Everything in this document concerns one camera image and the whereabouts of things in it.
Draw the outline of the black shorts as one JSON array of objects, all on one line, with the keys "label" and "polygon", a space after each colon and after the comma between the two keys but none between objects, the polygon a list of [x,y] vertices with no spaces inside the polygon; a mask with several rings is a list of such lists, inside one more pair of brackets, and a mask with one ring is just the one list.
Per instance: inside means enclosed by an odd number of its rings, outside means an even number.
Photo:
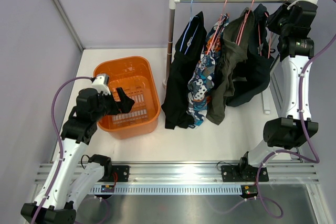
[{"label": "black shorts", "polygon": [[194,122],[187,114],[188,82],[192,78],[196,64],[204,46],[207,31],[204,27],[204,14],[199,12],[186,25],[176,42],[175,54],[167,80],[166,95],[161,108],[165,114],[165,128],[188,128]]}]

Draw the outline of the dark navy shorts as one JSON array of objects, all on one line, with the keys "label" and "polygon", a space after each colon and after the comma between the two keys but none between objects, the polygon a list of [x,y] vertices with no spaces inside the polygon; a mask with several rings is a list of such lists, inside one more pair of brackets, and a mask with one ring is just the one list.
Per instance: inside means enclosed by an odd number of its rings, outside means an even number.
[{"label": "dark navy shorts", "polygon": [[263,92],[270,82],[270,67],[274,61],[267,42],[267,8],[259,4],[253,11],[254,24],[247,40],[247,59],[238,63],[234,69],[236,80],[234,94],[228,97],[226,105],[237,107],[249,102],[255,95]]}]

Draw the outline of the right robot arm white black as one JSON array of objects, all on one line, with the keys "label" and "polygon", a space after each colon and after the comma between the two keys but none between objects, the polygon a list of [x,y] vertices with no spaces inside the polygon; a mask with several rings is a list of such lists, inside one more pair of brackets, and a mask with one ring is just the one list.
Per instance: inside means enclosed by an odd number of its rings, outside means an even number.
[{"label": "right robot arm white black", "polygon": [[263,140],[246,152],[235,168],[234,175],[243,180],[253,181],[260,176],[266,156],[289,153],[318,131],[318,124],[311,119],[308,98],[308,64],[314,55],[314,42],[308,33],[317,8],[309,1],[286,1],[267,18],[269,30],[279,35],[277,49],[284,74],[285,100],[281,117],[266,122]]}]

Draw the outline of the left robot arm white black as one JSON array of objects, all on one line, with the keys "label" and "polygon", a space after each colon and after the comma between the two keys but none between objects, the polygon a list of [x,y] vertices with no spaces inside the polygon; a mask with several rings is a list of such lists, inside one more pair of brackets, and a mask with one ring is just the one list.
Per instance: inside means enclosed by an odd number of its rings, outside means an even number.
[{"label": "left robot arm white black", "polygon": [[129,113],[135,101],[117,88],[119,100],[110,93],[86,88],[79,91],[76,106],[62,127],[59,158],[33,203],[25,203],[21,215],[30,223],[74,223],[76,210],[89,190],[99,180],[115,177],[111,159],[94,154],[81,175],[72,180],[78,162],[84,155],[97,123],[104,116]]}]

